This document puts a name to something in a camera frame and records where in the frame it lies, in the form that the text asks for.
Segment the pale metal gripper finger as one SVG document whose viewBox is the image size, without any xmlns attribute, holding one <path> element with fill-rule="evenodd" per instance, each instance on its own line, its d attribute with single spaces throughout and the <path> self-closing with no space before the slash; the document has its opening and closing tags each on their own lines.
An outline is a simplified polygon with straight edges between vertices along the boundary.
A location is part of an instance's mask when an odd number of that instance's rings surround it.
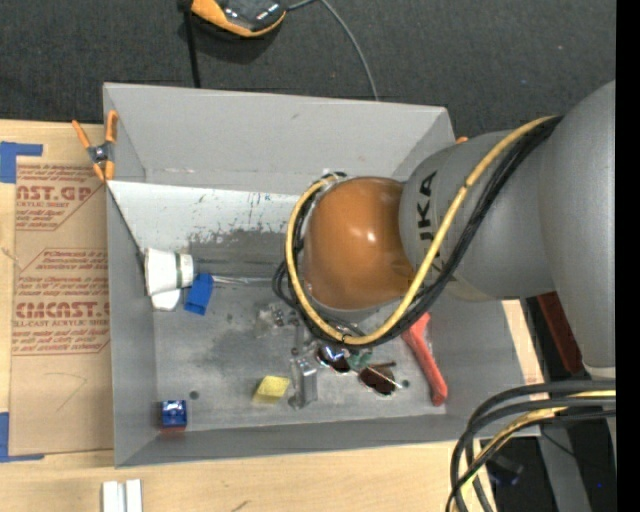
<svg viewBox="0 0 640 512">
<path fill-rule="evenodd" d="M 317 365 L 314 362 L 315 342 L 304 322 L 298 317 L 291 318 L 294 328 L 293 346 L 290 351 L 290 371 L 294 394 L 289 405 L 302 409 L 318 398 Z"/>
<path fill-rule="evenodd" d="M 258 339 L 271 336 L 277 329 L 285 326 L 284 311 L 274 304 L 261 306 L 255 318 L 255 337 Z"/>
</svg>

